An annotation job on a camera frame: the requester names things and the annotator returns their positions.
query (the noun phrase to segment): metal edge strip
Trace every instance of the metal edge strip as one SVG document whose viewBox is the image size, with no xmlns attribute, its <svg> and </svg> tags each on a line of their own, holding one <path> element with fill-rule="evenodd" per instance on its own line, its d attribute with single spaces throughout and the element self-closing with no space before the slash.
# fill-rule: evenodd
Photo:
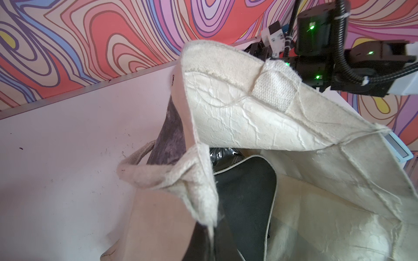
<svg viewBox="0 0 418 261">
<path fill-rule="evenodd" d="M 258 38 L 259 37 L 253 37 L 253 38 L 250 38 L 250 39 L 247 39 L 247 40 L 236 42 L 236 43 L 231 44 L 231 46 L 238 46 L 238 45 L 241 45 L 241 44 L 244 44 L 244 43 L 255 41 L 255 40 L 258 40 Z M 139 76 L 142 76 L 142 75 L 145 75 L 145 74 L 148 74 L 148 73 L 152 73 L 152 72 L 155 72 L 155 71 L 158 71 L 158 70 L 162 70 L 162 69 L 165 69 L 167 67 L 173 66 L 176 63 L 177 63 L 177 60 L 176 61 L 171 61 L 171 62 L 161 64 L 161 65 L 157 65 L 157 66 L 154 66 L 154 67 L 151 67 L 151 68 L 143 69 L 141 71 L 137 71 L 137 72 L 134 72 L 134 73 L 122 75 L 122 76 L 119 76 L 117 78 L 113 78 L 113 79 L 110 79 L 110 80 L 107 80 L 107 81 L 102 81 L 102 82 L 99 82 L 97 84 L 88 85 L 88 86 L 79 88 L 77 90 L 69 91 L 69 92 L 66 92 L 66 93 L 63 93 L 63 94 L 58 94 L 58 95 L 55 95 L 55 96 L 52 96 L 52 97 L 49 97 L 49 98 L 34 101 L 34 102 L 31 102 L 31 103 L 26 103 L 26 104 L 23 104 L 23 105 L 14 107 L 14 108 L 10 108 L 10 109 L 4 110 L 4 111 L 0 111 L 0 120 L 11 117 L 11 116 L 14 116 L 14 115 L 17 115 L 17 114 L 20 114 L 20 113 L 31 111 L 33 109 L 41 108 L 43 106 L 50 105 L 50 104 L 53 104 L 53 103 L 56 103 L 56 102 L 59 102 L 59 101 L 63 101 L 63 100 L 78 96 L 80 94 L 84 94 L 84 93 L 91 92 L 91 91 L 94 91 L 94 90 L 97 90 L 97 89 L 100 89 L 100 88 L 103 88 L 103 87 L 107 87 L 107 86 L 110 86 L 110 85 L 113 85 L 113 84 L 117 84 L 117 83 L 122 82 L 122 81 L 130 80 L 130 79 L 135 78 L 135 77 L 139 77 Z"/>
</svg>

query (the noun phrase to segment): dark purple fabric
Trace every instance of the dark purple fabric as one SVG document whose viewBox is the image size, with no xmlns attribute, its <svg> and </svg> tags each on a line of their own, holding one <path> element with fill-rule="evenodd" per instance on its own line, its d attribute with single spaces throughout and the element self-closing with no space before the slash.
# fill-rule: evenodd
<svg viewBox="0 0 418 261">
<path fill-rule="evenodd" d="M 183 125 L 173 100 L 170 97 L 166 120 L 148 158 L 150 165 L 173 165 L 186 153 Z"/>
</svg>

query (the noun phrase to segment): psychedelic patterned wall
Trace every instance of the psychedelic patterned wall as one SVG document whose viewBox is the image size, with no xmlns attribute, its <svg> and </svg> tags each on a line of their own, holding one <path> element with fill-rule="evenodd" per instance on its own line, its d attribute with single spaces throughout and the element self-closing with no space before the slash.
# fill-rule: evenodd
<svg viewBox="0 0 418 261">
<path fill-rule="evenodd" d="M 0 110 L 174 61 L 187 41 L 252 38 L 277 20 L 287 24 L 293 2 L 0 0 Z M 326 2 L 303 0 L 299 10 Z M 375 39 L 418 40 L 416 0 L 351 4 L 347 48 Z M 418 151 L 418 96 L 342 96 Z"/>
</svg>

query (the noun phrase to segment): black fabric item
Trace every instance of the black fabric item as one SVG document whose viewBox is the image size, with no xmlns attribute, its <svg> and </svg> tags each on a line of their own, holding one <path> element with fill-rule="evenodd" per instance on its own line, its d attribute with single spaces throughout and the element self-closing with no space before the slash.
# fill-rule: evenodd
<svg viewBox="0 0 418 261">
<path fill-rule="evenodd" d="M 208 230 L 196 222 L 190 244 L 182 261 L 212 261 Z"/>
<path fill-rule="evenodd" d="M 261 157 L 249 158 L 215 175 L 220 203 L 245 261 L 262 261 L 276 174 Z"/>
<path fill-rule="evenodd" d="M 218 205 L 218 225 L 215 228 L 214 241 L 215 261 L 243 261 L 238 253 L 222 204 Z"/>
</svg>

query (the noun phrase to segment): canvas tote bag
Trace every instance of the canvas tote bag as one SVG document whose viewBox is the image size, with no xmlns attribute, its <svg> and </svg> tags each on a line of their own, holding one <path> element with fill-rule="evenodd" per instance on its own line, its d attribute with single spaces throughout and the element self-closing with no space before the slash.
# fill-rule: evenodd
<svg viewBox="0 0 418 261">
<path fill-rule="evenodd" d="M 212 41 L 185 45 L 171 85 L 158 139 L 117 169 L 138 190 L 102 260 L 246 260 L 221 222 L 209 146 L 252 149 L 274 170 L 259 260 L 418 260 L 417 194 L 385 126 L 328 100 L 282 61 Z"/>
</svg>

